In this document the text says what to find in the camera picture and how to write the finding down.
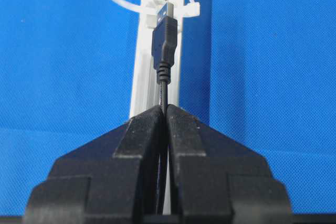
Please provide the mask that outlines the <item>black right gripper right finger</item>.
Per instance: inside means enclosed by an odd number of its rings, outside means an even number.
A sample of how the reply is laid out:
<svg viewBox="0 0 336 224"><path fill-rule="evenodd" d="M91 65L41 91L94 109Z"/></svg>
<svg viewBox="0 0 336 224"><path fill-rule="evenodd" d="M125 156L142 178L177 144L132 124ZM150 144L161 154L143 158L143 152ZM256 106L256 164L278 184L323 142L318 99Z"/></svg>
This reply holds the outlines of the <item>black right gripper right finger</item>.
<svg viewBox="0 0 336 224"><path fill-rule="evenodd" d="M172 212L181 223L291 223L285 186L257 152L167 109Z"/></svg>

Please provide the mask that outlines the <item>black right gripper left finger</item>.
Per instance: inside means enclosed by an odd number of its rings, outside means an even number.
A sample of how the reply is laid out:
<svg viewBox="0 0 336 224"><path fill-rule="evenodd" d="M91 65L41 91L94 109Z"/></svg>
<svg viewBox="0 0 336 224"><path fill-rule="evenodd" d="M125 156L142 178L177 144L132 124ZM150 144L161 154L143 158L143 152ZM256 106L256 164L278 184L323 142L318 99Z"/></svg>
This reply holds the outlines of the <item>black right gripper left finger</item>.
<svg viewBox="0 0 336 224"><path fill-rule="evenodd" d="M140 223L163 208L159 106L59 157L31 192L24 223Z"/></svg>

